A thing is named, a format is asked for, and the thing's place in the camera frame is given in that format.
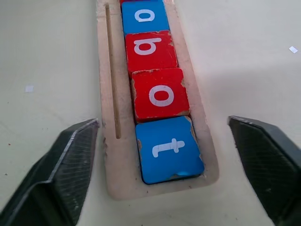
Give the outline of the wooden letter tray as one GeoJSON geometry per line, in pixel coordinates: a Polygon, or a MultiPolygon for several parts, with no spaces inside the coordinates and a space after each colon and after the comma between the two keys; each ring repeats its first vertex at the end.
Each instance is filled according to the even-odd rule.
{"type": "Polygon", "coordinates": [[[219,178],[217,156],[207,124],[189,51],[174,0],[163,0],[190,104],[190,115],[204,173],[178,182],[146,185],[140,177],[134,113],[127,74],[119,0],[97,0],[97,38],[102,109],[102,148],[107,190],[116,200],[129,200],[210,186],[219,178]]]}

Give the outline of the red letter tile b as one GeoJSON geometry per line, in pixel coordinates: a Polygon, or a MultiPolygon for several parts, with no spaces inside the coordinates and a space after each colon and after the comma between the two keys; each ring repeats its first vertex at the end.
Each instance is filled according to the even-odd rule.
{"type": "Polygon", "coordinates": [[[136,71],[178,66],[174,42],[169,30],[127,34],[125,46],[130,77],[136,71]]]}

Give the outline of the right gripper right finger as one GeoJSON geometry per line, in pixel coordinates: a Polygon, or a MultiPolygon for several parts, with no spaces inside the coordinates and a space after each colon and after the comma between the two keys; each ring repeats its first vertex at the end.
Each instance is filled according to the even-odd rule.
{"type": "Polygon", "coordinates": [[[229,116],[245,175],[275,226],[301,226],[301,149],[277,126],[229,116]]]}

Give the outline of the blue letter tile o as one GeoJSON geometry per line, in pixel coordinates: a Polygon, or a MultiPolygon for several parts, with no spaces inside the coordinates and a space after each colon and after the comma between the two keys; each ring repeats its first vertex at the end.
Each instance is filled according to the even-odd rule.
{"type": "Polygon", "coordinates": [[[162,0],[126,1],[121,9],[125,35],[169,30],[162,0]]]}

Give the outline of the red letter tile r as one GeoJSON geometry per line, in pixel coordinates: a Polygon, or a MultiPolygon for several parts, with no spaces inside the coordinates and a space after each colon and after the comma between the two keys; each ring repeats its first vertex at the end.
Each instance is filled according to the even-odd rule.
{"type": "Polygon", "coordinates": [[[124,2],[137,2],[137,1],[163,1],[163,0],[119,0],[120,4],[124,3],[124,2]]]}

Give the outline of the red letter tile o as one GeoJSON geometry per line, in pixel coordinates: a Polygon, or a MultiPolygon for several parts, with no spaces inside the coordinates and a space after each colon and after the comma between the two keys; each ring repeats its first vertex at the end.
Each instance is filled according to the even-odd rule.
{"type": "Polygon", "coordinates": [[[137,122],[190,114],[181,68],[137,71],[131,82],[137,122]]]}

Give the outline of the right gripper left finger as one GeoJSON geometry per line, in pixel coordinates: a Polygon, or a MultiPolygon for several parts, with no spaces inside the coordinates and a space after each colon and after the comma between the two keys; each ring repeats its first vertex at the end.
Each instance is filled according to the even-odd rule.
{"type": "Polygon", "coordinates": [[[0,212],[0,226],[76,226],[91,180],[98,119],[63,130],[0,212]]]}

